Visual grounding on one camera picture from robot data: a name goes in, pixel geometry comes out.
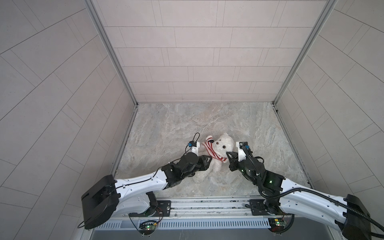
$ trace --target teddy bear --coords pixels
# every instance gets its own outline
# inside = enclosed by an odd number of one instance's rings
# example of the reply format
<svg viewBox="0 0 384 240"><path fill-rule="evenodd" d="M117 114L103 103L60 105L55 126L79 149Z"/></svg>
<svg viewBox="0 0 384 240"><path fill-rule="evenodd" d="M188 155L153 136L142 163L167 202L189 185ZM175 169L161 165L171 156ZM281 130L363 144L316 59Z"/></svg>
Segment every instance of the teddy bear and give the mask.
<svg viewBox="0 0 384 240"><path fill-rule="evenodd" d="M212 171L220 171L222 164L228 162L227 152L231 152L234 146L235 143L228 133L224 133L216 141L212 136L208 136L199 148L199 155L209 155L212 157L212 161L207 170L196 172L193 177L194 182L200 183Z"/></svg>

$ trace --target tiled wall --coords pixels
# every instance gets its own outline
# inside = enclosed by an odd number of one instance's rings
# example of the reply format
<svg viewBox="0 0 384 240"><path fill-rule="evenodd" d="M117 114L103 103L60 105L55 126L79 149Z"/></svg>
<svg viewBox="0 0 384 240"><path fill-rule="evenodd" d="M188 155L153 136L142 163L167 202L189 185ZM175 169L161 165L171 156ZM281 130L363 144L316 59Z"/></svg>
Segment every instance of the tiled wall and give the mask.
<svg viewBox="0 0 384 240"><path fill-rule="evenodd" d="M139 102L272 101L325 4L93 2Z"/></svg>
<svg viewBox="0 0 384 240"><path fill-rule="evenodd" d="M277 108L316 189L384 224L384 1L339 0Z"/></svg>
<svg viewBox="0 0 384 240"><path fill-rule="evenodd" d="M0 239L69 240L133 103L82 0L2 0L0 23Z"/></svg>

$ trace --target floor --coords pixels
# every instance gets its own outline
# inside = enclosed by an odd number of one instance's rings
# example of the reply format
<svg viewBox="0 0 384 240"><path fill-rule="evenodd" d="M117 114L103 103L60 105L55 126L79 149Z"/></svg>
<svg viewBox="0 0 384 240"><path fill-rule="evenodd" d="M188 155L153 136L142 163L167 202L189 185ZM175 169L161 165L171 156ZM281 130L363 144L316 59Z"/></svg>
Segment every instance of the floor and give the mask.
<svg viewBox="0 0 384 240"><path fill-rule="evenodd" d="M140 104L122 156L117 179L148 174L178 159L195 132L200 141L227 132L234 141L248 141L254 155L265 159L265 168L306 185L270 103ZM192 177L176 187L156 192L157 197L258 195L257 187L229 163L220 172L197 184Z"/></svg>

